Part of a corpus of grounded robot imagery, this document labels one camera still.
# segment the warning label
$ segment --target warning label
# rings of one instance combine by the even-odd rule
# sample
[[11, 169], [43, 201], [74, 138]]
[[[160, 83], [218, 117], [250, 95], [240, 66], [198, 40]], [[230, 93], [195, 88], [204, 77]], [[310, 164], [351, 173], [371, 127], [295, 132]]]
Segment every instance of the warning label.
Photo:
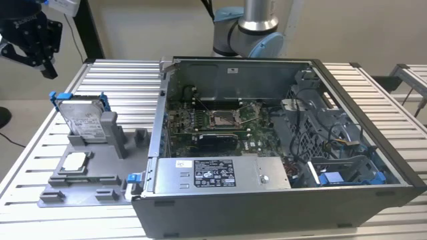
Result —
[[232, 160], [195, 160], [194, 185], [198, 188], [235, 187], [236, 175]]
[[102, 123], [96, 117], [74, 118], [72, 123], [84, 139], [106, 138]]

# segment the slatted metal table surface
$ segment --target slatted metal table surface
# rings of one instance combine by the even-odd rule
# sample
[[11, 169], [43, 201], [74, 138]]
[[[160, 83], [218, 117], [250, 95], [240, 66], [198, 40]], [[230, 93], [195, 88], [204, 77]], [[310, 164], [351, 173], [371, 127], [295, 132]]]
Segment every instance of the slatted metal table surface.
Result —
[[[362, 110], [427, 182], [427, 130], [365, 70], [326, 64]], [[160, 87], [155, 61], [98, 60], [84, 64], [67, 92], [106, 92], [124, 130], [151, 129]], [[68, 127], [52, 110], [0, 184], [0, 239], [131, 239], [146, 233], [131, 205], [39, 208], [38, 200], [68, 144]], [[361, 227], [203, 239], [427, 239], [427, 194], [383, 210]]]
[[390, 75], [399, 77], [427, 98], [427, 65], [398, 64]]

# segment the white wall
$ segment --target white wall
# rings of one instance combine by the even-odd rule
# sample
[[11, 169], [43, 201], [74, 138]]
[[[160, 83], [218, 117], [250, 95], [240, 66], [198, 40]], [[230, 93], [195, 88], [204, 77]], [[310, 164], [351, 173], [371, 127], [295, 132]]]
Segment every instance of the white wall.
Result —
[[[208, 56], [214, 24], [199, 0], [91, 0], [106, 55], [159, 60], [163, 56]], [[276, 0], [284, 30], [291, 0]], [[214, 0], [214, 11], [243, 6], [243, 0]]]
[[[51, 20], [63, 23], [60, 52], [54, 55], [56, 59], [55, 69], [59, 77], [56, 79], [47, 79], [32, 67], [0, 58], [0, 100], [46, 99], [48, 101], [50, 92], [63, 92], [66, 90], [82, 67], [82, 61], [64, 15], [48, 7], [43, 9], [43, 12]], [[72, 17], [68, 17], [68, 20], [72, 27], [75, 27]], [[83, 53], [83, 59], [86, 59], [86, 51], [83, 49], [78, 30], [75, 29], [74, 32]]]
[[[214, 26], [199, 0], [90, 0], [108, 58], [159, 60], [162, 56], [208, 56]], [[276, 0], [284, 31], [292, 0]], [[242, 6], [243, 0], [214, 0], [214, 8]], [[66, 23], [52, 9], [48, 17]], [[359, 62], [369, 73], [389, 74], [397, 63], [427, 64], [427, 0], [304, 0], [291, 58]], [[78, 37], [79, 47], [84, 53]], [[59, 77], [50, 80], [32, 68], [0, 59], [0, 100], [47, 99], [62, 91], [80, 66], [64, 24]]]
[[427, 0], [304, 0], [288, 57], [358, 62], [373, 75], [427, 64]]

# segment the power supply label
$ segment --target power supply label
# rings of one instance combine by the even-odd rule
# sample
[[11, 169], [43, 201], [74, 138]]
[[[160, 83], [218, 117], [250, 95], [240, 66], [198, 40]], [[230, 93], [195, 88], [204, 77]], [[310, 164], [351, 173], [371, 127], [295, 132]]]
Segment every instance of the power supply label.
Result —
[[194, 185], [198, 188], [235, 187], [236, 174], [232, 160], [195, 160]]

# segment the sticker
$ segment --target sticker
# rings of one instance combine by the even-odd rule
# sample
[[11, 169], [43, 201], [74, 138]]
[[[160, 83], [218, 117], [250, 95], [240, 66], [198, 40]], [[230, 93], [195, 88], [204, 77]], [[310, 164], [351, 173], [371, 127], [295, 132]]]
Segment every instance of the sticker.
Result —
[[239, 68], [227, 68], [227, 73], [228, 74], [238, 74], [239, 73]]
[[192, 168], [194, 167], [194, 161], [191, 161], [191, 160], [176, 160], [175, 167], [176, 168]]
[[235, 187], [236, 175], [232, 160], [195, 160], [194, 185], [198, 188]]
[[79, 132], [79, 135], [84, 139], [106, 138], [106, 133], [99, 118], [96, 116], [92, 117], [91, 114], [88, 115], [88, 117], [72, 118], [72, 124]]

